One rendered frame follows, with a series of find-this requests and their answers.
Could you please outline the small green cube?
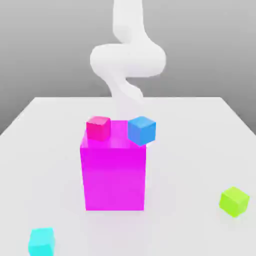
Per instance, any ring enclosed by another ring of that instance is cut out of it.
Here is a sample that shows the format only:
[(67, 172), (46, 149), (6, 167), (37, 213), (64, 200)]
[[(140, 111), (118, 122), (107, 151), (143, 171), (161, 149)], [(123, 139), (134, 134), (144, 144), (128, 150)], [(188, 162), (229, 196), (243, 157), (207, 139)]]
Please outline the small green cube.
[(219, 207), (236, 218), (248, 207), (250, 196), (237, 187), (230, 187), (221, 193)]

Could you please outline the small cyan cube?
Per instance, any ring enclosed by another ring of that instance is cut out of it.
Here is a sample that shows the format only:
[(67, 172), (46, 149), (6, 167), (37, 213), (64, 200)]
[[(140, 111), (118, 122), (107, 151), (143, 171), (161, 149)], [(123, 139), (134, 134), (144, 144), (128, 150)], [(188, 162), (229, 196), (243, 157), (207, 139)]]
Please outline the small cyan cube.
[(52, 227), (31, 230), (28, 242), (29, 256), (54, 256), (55, 236)]

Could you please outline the small blue cube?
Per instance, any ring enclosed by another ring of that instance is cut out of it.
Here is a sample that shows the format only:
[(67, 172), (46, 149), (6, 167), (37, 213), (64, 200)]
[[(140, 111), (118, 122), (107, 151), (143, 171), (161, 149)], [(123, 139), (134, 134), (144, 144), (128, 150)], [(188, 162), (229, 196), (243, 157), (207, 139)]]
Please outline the small blue cube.
[(127, 122), (128, 139), (138, 146), (144, 146), (156, 139), (156, 122), (139, 116)]

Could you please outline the small pink cube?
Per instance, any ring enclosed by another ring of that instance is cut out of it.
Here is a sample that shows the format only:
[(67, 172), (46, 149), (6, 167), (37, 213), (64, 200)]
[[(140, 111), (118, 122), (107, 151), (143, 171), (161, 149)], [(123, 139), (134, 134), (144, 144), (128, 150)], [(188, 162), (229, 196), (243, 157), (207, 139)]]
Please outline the small pink cube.
[(87, 138), (105, 141), (111, 135), (111, 119), (104, 116), (93, 116), (86, 122)]

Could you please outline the large magenta box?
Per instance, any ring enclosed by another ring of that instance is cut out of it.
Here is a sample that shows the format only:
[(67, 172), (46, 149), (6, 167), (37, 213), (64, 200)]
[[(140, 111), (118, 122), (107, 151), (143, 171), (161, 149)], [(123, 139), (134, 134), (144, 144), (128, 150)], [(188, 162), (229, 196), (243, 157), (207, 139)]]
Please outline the large magenta box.
[(128, 122), (111, 121), (110, 138), (80, 144), (85, 208), (142, 211), (145, 206), (146, 147), (128, 139)]

